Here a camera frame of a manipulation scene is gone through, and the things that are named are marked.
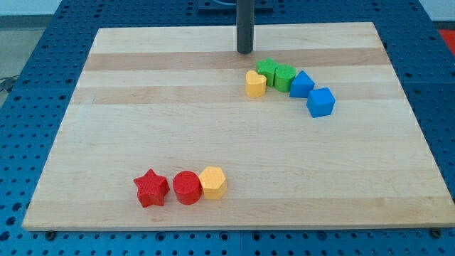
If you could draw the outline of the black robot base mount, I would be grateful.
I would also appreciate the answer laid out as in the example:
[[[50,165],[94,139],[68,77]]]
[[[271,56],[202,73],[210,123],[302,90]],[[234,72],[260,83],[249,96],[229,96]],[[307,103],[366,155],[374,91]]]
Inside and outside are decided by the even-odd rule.
[[[236,0],[196,0],[199,12],[236,11]],[[271,11],[274,0],[255,0],[256,11]]]

